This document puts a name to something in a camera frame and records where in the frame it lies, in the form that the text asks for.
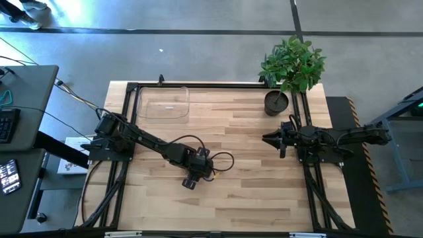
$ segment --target clear plastic container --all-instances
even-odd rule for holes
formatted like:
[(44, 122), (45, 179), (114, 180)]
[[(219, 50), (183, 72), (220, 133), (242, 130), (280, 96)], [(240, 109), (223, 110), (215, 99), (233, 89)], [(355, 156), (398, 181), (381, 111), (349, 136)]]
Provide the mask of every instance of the clear plastic container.
[(137, 116), (144, 124), (184, 124), (190, 118), (190, 91), (182, 88), (140, 90)]

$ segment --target wooden table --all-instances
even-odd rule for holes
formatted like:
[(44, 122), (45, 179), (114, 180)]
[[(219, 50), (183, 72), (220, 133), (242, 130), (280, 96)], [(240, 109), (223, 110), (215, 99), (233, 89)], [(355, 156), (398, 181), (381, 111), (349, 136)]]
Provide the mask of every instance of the wooden table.
[[(126, 84), (126, 81), (110, 82), (106, 109), (121, 113)], [(137, 123), (143, 130), (168, 141), (194, 134), (204, 141), (211, 155), (220, 151), (232, 153), (235, 166), (218, 174), (213, 182), (201, 180), (195, 190), (189, 190), (181, 185), (186, 177), (182, 169), (168, 164), (158, 153), (137, 145), (126, 179), (119, 229), (312, 231), (303, 167), (297, 161), (295, 149), (287, 148), (286, 158), (280, 159), (279, 151), (261, 140), (263, 134), (273, 132), (280, 127), (281, 121), (288, 121), (288, 115), (293, 114), (290, 102), (280, 115), (265, 115), (263, 100), (268, 91), (190, 89), (187, 124)], [(132, 93), (128, 115), (134, 95)], [(332, 127), (323, 86), (314, 86), (307, 96), (313, 125)], [(300, 97), (298, 101), (303, 116)], [(200, 146), (194, 138), (181, 142), (194, 148)], [(224, 156), (214, 161), (217, 168), (230, 164), (230, 158)], [(86, 217), (104, 197), (109, 169), (110, 163), (104, 162), (87, 186)], [(353, 227), (341, 170), (329, 164), (322, 164), (321, 169), (328, 200)], [(108, 221), (113, 207), (109, 209)], [(318, 215), (323, 224), (320, 204)], [(76, 224), (80, 223), (79, 214)]]

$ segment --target keyboard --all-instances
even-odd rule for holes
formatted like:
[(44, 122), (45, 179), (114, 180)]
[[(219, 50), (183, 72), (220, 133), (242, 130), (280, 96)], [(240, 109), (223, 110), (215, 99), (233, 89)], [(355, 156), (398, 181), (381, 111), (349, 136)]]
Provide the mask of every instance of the keyboard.
[(19, 121), (19, 109), (0, 110), (0, 143), (10, 143)]

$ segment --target shoe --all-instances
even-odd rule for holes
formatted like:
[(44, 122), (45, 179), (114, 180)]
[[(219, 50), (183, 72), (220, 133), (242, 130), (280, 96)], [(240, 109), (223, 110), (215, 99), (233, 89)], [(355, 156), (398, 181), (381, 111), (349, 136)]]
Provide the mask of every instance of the shoe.
[(23, 22), (25, 25), (29, 26), (29, 28), (33, 30), (38, 30), (42, 24), (34, 20), (32, 17), (28, 16), (26, 13), (21, 16), (19, 19), (21, 22)]
[(47, 4), (39, 2), (39, 1), (29, 1), (26, 3), (22, 3), (22, 5), (24, 6), (24, 9), (27, 11), (32, 9), (44, 10), (47, 8)]

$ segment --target smartphone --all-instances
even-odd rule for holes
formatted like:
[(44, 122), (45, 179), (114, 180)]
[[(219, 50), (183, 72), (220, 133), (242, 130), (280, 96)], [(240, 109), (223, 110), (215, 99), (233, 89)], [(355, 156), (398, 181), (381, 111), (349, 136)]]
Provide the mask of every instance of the smartphone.
[(16, 161), (11, 159), (5, 165), (0, 165), (1, 190), (7, 195), (20, 188), (20, 179)]

